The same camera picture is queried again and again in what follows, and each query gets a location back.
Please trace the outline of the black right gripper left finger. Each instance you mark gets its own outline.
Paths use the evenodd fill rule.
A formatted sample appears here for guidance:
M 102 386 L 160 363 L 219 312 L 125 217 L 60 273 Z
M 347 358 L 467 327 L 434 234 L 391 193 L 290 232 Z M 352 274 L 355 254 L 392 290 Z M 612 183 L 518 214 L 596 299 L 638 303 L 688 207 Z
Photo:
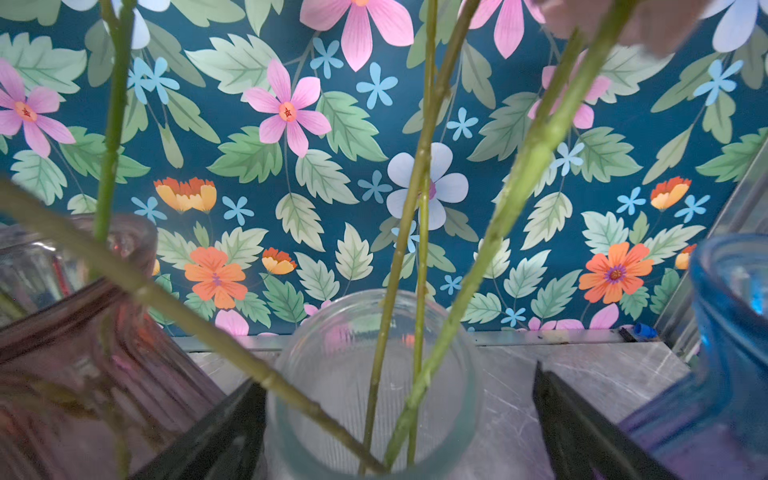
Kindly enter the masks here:
M 266 391 L 247 381 L 134 479 L 265 479 Z

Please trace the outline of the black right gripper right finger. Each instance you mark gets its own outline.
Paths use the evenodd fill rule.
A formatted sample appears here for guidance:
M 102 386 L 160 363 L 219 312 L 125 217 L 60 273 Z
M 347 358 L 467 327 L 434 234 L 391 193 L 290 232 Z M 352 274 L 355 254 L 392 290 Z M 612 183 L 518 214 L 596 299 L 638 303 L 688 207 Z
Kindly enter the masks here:
M 676 477 L 541 362 L 532 396 L 557 479 Z

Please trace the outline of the purple ribbed glass vase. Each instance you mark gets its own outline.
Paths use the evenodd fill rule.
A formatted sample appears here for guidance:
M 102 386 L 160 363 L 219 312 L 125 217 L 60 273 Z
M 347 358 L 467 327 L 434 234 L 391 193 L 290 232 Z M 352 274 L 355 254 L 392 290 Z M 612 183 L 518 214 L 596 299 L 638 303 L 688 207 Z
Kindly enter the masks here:
M 693 254 L 689 276 L 698 363 L 620 427 L 681 479 L 764 479 L 766 236 L 707 240 Z

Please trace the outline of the dark pink ribbed glass vase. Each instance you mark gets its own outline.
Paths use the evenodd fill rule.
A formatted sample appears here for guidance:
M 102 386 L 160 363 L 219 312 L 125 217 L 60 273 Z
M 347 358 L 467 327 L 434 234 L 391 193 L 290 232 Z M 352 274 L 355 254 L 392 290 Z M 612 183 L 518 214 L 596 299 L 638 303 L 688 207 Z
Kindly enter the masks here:
M 76 255 L 1 230 L 1 475 L 126 479 L 223 400 L 149 315 Z

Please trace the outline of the pink double carnation stem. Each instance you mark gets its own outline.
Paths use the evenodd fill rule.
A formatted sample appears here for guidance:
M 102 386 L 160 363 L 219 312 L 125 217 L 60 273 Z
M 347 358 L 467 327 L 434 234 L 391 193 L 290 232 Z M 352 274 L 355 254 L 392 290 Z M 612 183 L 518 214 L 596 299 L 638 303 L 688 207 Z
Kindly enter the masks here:
M 391 438 L 383 465 L 391 470 L 418 416 L 432 377 L 442 364 L 470 300 L 491 260 L 510 233 L 534 187 L 551 163 L 551 154 L 564 139 L 576 113 L 617 44 L 641 45 L 657 57 L 674 53 L 695 29 L 708 8 L 706 1 L 541 1 L 546 25 L 568 39 L 500 192 L 483 244 L 437 337 L 430 356 L 414 376 Z

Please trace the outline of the pink rose stem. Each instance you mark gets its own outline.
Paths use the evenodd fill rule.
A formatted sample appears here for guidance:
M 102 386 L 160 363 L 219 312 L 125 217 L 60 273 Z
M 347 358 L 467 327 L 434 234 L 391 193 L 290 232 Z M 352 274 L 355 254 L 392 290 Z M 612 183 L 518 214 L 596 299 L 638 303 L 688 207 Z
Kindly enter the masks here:
M 115 50 L 105 132 L 106 150 L 100 169 L 98 203 L 93 225 L 94 237 L 102 243 L 107 241 L 110 229 L 123 119 L 127 105 L 126 89 L 131 64 L 136 5 L 136 1 L 122 1 L 120 7 L 114 6 L 112 1 L 99 2 L 101 17 L 109 27 L 109 35 Z

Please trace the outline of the cream white rose stem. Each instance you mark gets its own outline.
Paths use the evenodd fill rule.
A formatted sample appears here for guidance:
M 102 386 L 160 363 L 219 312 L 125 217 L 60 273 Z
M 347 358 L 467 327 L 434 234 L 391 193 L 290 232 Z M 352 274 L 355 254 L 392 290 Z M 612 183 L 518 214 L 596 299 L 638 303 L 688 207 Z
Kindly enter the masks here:
M 436 65 L 434 100 L 441 100 L 441 108 L 446 94 L 450 91 L 450 80 L 459 57 L 462 45 L 471 24 L 473 15 L 476 13 L 479 3 L 477 1 L 468 1 L 461 9 L 456 24 L 452 30 L 450 40 L 440 66 Z M 438 114 L 431 113 L 430 123 L 434 123 L 434 131 L 437 125 Z M 418 212 L 418 193 L 419 183 L 423 168 L 423 158 L 417 157 L 419 142 L 414 159 L 414 166 L 410 181 L 408 184 L 407 195 L 403 205 L 403 211 L 400 219 L 399 233 L 396 241 L 396 250 L 390 271 L 390 280 L 386 289 L 385 298 L 382 305 L 382 315 L 377 336 L 376 349 L 373 357 L 373 366 L 369 381 L 368 400 L 366 404 L 365 428 L 363 435 L 363 446 L 369 450 L 372 445 L 374 423 L 376 417 L 379 384 L 383 370 L 383 363 L 386 353 L 386 345 L 389 338 L 389 329 L 392 315 L 394 312 L 395 301 L 399 288 L 400 274 L 406 253 L 407 242 L 409 238 L 409 228 L 414 215 Z

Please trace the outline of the red rose stem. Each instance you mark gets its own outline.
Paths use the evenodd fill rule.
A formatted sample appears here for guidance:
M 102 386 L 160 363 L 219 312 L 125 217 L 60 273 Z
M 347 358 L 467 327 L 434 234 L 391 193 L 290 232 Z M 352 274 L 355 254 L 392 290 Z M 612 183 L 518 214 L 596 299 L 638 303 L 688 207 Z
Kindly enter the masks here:
M 423 168 L 419 183 L 418 215 L 419 215 L 419 250 L 418 250 L 418 277 L 416 286 L 416 317 L 414 324 L 413 345 L 413 380 L 416 380 L 422 369 L 422 357 L 424 348 L 425 310 L 427 294 L 427 258 L 428 258 L 428 221 L 430 199 L 430 162 L 431 143 L 434 135 L 434 123 L 430 123 L 430 114 L 438 114 L 441 108 L 441 100 L 434 100 L 435 76 L 436 76 L 436 33 L 437 33 L 438 1 L 427 2 L 426 42 L 425 42 L 425 79 L 424 79 L 424 121 L 421 131 L 418 158 L 423 158 Z

